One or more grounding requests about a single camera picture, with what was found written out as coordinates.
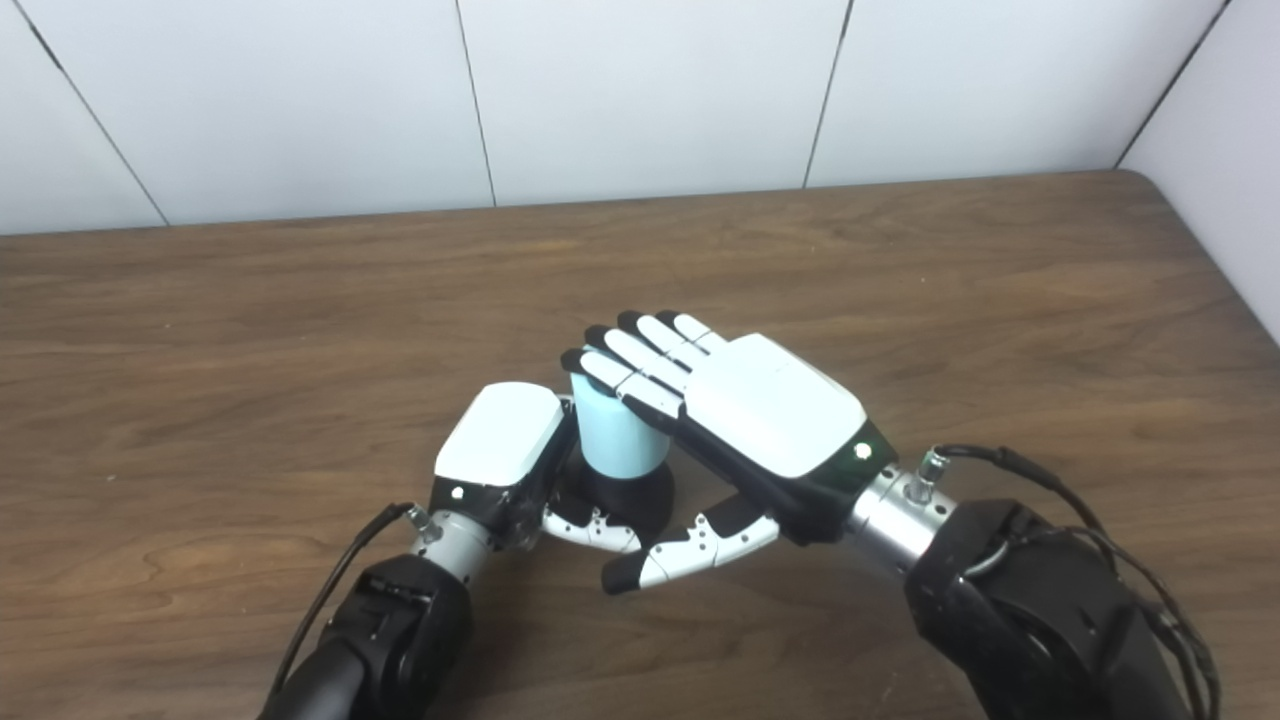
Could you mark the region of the white and black left hand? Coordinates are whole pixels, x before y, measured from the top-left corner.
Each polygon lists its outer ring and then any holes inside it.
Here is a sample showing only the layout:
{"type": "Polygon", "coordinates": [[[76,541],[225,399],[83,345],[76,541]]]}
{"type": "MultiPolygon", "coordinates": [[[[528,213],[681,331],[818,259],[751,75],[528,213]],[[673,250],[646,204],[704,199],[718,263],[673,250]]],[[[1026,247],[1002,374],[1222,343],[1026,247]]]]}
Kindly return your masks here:
{"type": "Polygon", "coordinates": [[[577,445],[571,398],[526,382],[481,388],[436,455],[426,547],[466,542],[490,553],[548,534],[612,553],[640,550],[634,528],[567,486],[577,445]]]}

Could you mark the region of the white and black right hand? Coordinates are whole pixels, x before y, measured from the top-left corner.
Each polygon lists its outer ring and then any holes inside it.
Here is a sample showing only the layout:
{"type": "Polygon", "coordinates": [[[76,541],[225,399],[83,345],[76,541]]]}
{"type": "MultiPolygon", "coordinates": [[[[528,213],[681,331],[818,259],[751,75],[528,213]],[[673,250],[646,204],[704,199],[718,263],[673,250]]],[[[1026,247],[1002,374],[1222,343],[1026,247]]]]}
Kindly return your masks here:
{"type": "Polygon", "coordinates": [[[773,340],[727,340],[686,313],[591,325],[561,365],[727,482],[733,493],[609,561],[607,594],[732,562],[785,538],[841,541],[856,501],[899,456],[860,400],[773,340]]]}

